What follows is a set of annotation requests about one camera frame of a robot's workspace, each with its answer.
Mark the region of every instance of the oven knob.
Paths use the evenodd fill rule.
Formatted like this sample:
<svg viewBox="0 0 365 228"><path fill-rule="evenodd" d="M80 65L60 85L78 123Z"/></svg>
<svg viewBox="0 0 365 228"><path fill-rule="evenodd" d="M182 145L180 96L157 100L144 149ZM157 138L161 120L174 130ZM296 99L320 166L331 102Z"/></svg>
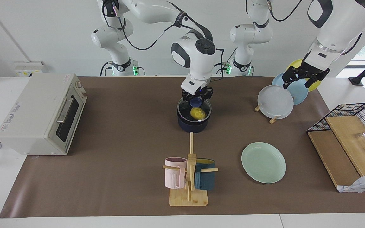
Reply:
<svg viewBox="0 0 365 228"><path fill-rule="evenodd" d="M76 81L75 82L75 88L79 89L81 87L82 87L81 82L80 81Z"/></svg>

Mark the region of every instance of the black wire rack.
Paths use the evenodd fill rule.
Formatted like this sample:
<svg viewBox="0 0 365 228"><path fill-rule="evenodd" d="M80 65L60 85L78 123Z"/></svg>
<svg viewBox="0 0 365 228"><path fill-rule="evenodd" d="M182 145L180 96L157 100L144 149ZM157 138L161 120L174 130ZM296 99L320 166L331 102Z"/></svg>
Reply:
<svg viewBox="0 0 365 228"><path fill-rule="evenodd" d="M307 132L330 131L331 128L326 121L326 117L357 116L365 126L365 103L342 104L330 111L325 117L314 124Z"/></svg>

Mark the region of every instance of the oven window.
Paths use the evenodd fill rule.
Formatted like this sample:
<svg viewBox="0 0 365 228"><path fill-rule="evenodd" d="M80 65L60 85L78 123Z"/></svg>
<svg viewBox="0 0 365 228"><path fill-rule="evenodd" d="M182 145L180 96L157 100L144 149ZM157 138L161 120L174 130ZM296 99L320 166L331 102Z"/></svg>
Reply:
<svg viewBox="0 0 365 228"><path fill-rule="evenodd" d="M67 139L68 133L70 132L70 128L73 125L73 121L74 121L75 115L77 114L77 110L78 110L78 106L79 106L75 97L73 95L71 97L73 98L73 103L71 104L71 107L68 110L67 118L64 120L64 123L59 124L57 131L56 131L56 135L63 142L65 142Z"/></svg>

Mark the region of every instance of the white table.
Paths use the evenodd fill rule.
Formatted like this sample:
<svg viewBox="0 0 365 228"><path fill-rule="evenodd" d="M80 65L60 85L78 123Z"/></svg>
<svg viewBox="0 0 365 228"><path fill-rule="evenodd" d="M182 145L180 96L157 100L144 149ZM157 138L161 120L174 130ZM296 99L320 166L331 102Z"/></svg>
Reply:
<svg viewBox="0 0 365 228"><path fill-rule="evenodd" d="M0 78L0 123L29 78ZM318 89L329 109L338 104L365 102L364 87L344 78L326 78ZM26 156L0 149L0 211ZM186 227L185 222L209 227L365 227L365 213L299 215L188 215L143 217L50 217L0 219L0 227Z"/></svg>

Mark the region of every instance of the electrical outlet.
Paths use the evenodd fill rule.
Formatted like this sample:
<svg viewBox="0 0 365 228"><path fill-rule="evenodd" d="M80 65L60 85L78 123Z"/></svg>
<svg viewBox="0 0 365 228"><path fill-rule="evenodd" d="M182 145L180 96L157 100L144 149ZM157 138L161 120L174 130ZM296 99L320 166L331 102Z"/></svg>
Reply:
<svg viewBox="0 0 365 228"><path fill-rule="evenodd" d="M15 73L18 77L30 77L34 73L48 73L43 62L15 62Z"/></svg>

